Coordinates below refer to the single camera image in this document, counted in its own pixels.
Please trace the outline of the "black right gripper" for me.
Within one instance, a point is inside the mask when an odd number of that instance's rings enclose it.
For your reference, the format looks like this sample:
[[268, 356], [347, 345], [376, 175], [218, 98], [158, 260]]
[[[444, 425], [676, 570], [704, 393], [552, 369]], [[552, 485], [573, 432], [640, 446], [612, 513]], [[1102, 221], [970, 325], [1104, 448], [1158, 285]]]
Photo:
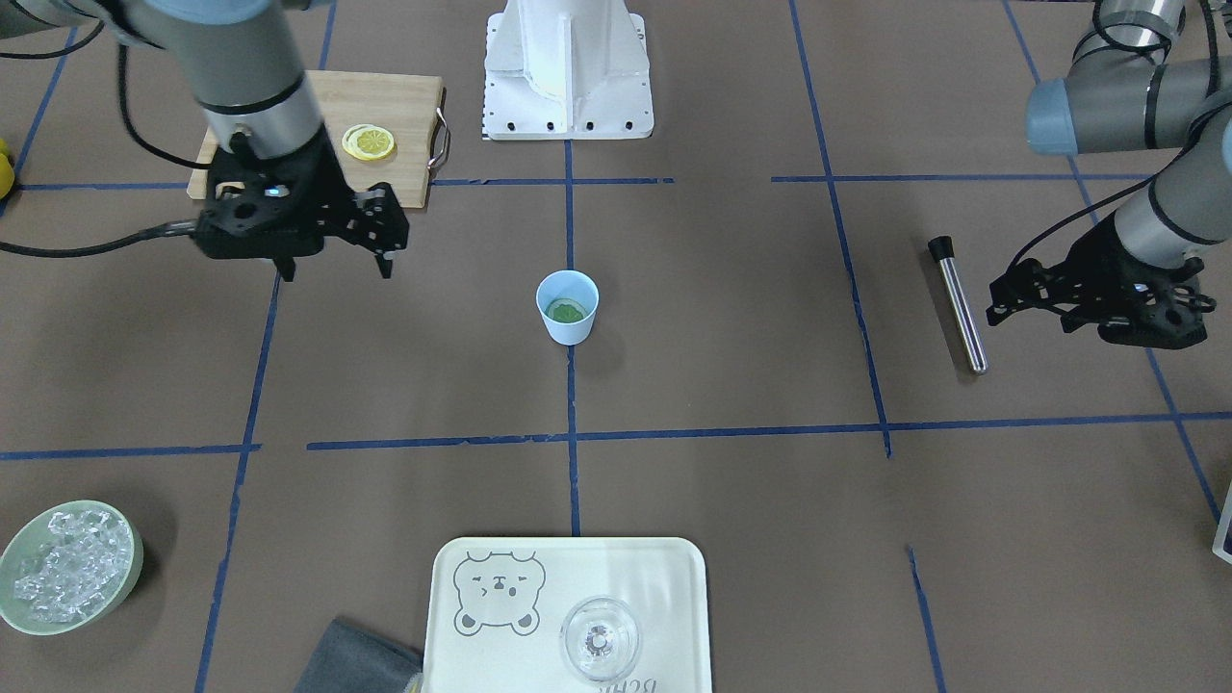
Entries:
[[382, 279], [409, 245], [409, 219], [395, 192], [377, 182], [357, 192], [345, 180], [326, 131], [287, 155], [261, 158], [254, 136], [237, 129], [207, 170], [196, 245], [208, 258], [269, 259], [283, 282], [296, 258], [322, 253], [326, 238], [368, 250]]

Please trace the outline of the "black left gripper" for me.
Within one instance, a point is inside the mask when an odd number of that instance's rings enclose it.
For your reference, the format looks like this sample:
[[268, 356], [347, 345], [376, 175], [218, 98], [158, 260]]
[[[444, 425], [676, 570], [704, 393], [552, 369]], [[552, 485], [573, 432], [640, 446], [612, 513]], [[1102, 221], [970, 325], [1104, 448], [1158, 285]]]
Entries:
[[1083, 234], [1052, 268], [1027, 258], [1000, 277], [1000, 302], [986, 310], [989, 327], [1025, 310], [1060, 316], [1064, 334], [1087, 324], [1103, 342], [1149, 349], [1188, 349], [1206, 342], [1204, 317], [1216, 308], [1200, 289], [1205, 268], [1188, 258], [1178, 268], [1156, 268], [1122, 244], [1112, 218]]

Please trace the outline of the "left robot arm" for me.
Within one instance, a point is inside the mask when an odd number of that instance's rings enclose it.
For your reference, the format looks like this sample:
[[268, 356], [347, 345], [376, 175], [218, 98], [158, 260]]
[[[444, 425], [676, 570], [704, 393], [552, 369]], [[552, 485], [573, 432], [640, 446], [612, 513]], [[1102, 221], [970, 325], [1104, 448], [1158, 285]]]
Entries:
[[1115, 194], [1116, 211], [1048, 268], [1016, 253], [991, 282], [987, 321], [1025, 310], [1060, 317], [1066, 333], [1096, 327], [1104, 342], [1186, 349], [1205, 342], [1216, 308], [1202, 293], [1202, 255], [1230, 240], [1230, 60], [1172, 62], [1183, 1], [1099, 1], [1064, 78], [1034, 88], [1030, 148], [1046, 155], [1175, 149], [1156, 175]]

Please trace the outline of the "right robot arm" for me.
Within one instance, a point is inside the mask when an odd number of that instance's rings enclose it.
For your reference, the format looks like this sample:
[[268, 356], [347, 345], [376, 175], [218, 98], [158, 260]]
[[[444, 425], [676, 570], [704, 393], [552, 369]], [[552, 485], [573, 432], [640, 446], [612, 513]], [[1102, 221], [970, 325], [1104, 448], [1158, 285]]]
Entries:
[[382, 277], [409, 245], [395, 190], [377, 182], [357, 192], [345, 180], [320, 102], [286, 12], [308, 1], [5, 1], [2, 37], [11, 39], [95, 18], [120, 44], [117, 97], [126, 101], [132, 44], [168, 51], [216, 134], [205, 166], [200, 215], [84, 248], [2, 250], [36, 258], [83, 258], [147, 240], [188, 237], [216, 260], [269, 260], [285, 281], [296, 260], [339, 238], [373, 255]]

